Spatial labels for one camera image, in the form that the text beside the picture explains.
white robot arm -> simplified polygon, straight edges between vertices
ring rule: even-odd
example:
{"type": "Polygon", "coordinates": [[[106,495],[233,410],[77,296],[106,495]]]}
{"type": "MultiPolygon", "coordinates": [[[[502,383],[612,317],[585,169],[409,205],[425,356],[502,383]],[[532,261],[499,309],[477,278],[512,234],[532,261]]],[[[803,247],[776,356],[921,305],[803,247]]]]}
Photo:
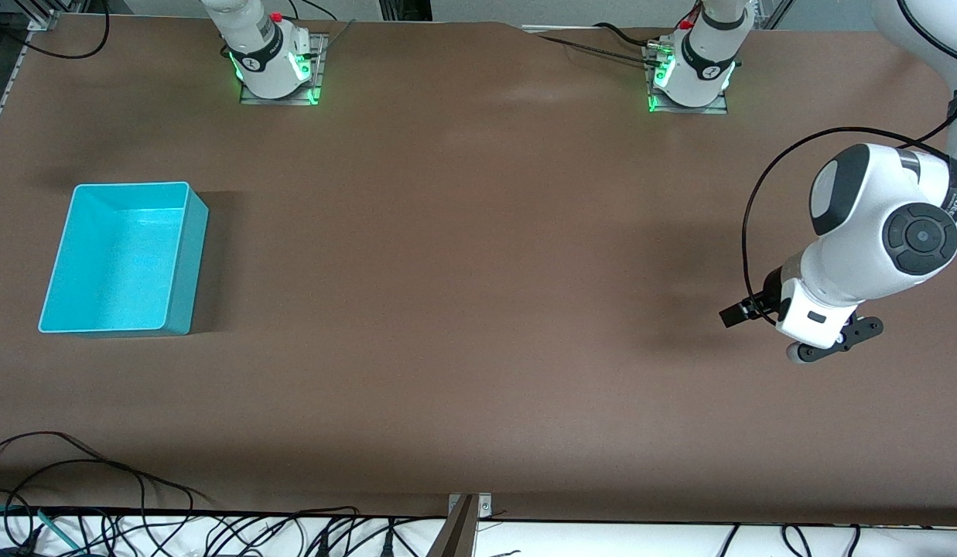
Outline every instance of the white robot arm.
{"type": "Polygon", "coordinates": [[[679,25],[661,43],[670,45],[666,70],[654,85],[672,101],[706,106],[726,88],[736,53],[754,27],[753,0],[702,0],[694,24],[679,25]]]}
{"type": "Polygon", "coordinates": [[[256,96],[277,99],[309,80],[309,31],[261,0],[202,0],[231,51],[238,78],[256,96]]]}
{"type": "Polygon", "coordinates": [[[819,239],[720,314],[726,327],[776,313],[796,339],[788,356],[818,360],[880,333],[856,307],[920,285],[957,253],[957,0],[875,0],[885,36],[926,60],[953,89],[948,158],[853,145],[822,167],[809,211],[819,239]]]}

plastic storage box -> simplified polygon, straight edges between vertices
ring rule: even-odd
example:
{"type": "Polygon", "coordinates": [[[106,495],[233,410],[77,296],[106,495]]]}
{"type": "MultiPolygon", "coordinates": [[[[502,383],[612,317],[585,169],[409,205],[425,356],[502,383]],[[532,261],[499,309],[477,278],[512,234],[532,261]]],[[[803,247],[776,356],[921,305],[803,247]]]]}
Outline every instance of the plastic storage box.
{"type": "Polygon", "coordinates": [[[182,181],[76,186],[39,331],[188,333],[208,214],[182,181]]]}

black circular cap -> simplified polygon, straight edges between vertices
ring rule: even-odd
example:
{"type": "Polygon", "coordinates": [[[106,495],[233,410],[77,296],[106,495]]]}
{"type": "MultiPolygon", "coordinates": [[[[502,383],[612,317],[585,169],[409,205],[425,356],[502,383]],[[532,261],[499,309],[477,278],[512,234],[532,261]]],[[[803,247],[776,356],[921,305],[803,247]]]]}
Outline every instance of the black circular cap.
{"type": "Polygon", "coordinates": [[[907,203],[884,221],[884,250],[898,271],[928,275],[956,255],[956,222],[933,204],[907,203]]]}
{"type": "Polygon", "coordinates": [[[916,220],[905,230],[905,241],[911,249],[923,254],[938,250],[942,246],[942,226],[934,220],[916,220]]]}

brown table surface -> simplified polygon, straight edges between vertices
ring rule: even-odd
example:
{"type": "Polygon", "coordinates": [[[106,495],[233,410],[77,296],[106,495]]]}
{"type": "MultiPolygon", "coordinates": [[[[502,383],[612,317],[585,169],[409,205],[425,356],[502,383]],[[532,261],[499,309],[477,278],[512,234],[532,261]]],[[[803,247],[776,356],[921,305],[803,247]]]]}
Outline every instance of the brown table surface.
{"type": "MultiPolygon", "coordinates": [[[[36,41],[82,52],[101,26],[36,41]]],[[[355,22],[318,107],[239,105],[219,46],[209,21],[117,17],[93,59],[26,56],[0,120],[0,439],[68,431],[238,510],[431,514],[482,490],[536,518],[957,523],[957,261],[810,367],[718,317],[776,152],[942,119],[913,57],[754,32],[729,115],[703,117],[648,113],[633,64],[498,24],[355,22]],[[194,334],[39,334],[73,186],[156,180],[210,206],[194,334]]],[[[866,140],[779,166],[754,281],[813,239],[815,172],[866,140]]],[[[0,483],[58,447],[21,441],[0,483]]],[[[104,471],[46,485],[33,500],[136,504],[104,471]]]]}

green led light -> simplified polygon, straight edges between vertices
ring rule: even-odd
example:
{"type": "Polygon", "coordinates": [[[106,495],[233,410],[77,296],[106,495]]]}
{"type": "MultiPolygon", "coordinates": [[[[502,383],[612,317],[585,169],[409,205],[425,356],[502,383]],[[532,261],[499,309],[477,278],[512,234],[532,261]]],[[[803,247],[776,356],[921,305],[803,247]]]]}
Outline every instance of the green led light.
{"type": "Polygon", "coordinates": [[[297,59],[294,53],[289,53],[289,63],[292,64],[296,77],[301,81],[305,81],[309,77],[309,64],[305,63],[304,60],[297,59]]]}
{"type": "Polygon", "coordinates": [[[241,75],[241,67],[238,66],[238,61],[231,57],[231,63],[234,64],[234,74],[237,75],[238,81],[244,81],[244,75],[241,75]]]}
{"type": "Polygon", "coordinates": [[[726,87],[729,87],[729,78],[733,76],[733,70],[736,69],[736,63],[731,63],[729,69],[726,70],[726,80],[723,81],[723,88],[719,89],[720,91],[725,91],[726,87]]]}
{"type": "Polygon", "coordinates": [[[667,56],[667,61],[661,64],[661,70],[655,75],[654,82],[658,87],[666,87],[667,80],[670,79],[670,73],[674,71],[674,67],[677,66],[677,61],[674,60],[673,56],[667,56]]]}

